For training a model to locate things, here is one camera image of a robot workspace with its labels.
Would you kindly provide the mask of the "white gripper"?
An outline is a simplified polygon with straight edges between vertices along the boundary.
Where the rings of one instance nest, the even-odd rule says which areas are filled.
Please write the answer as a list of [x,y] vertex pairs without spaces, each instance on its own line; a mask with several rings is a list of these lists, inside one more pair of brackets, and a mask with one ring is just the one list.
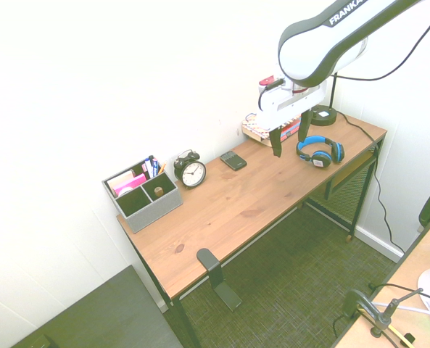
[[263,130],[270,131],[270,143],[274,156],[280,158],[282,153],[281,125],[301,114],[298,142],[303,142],[307,138],[313,119],[311,108],[324,100],[327,85],[327,82],[322,82],[298,94],[293,94],[291,89],[279,86],[261,95],[256,123]]

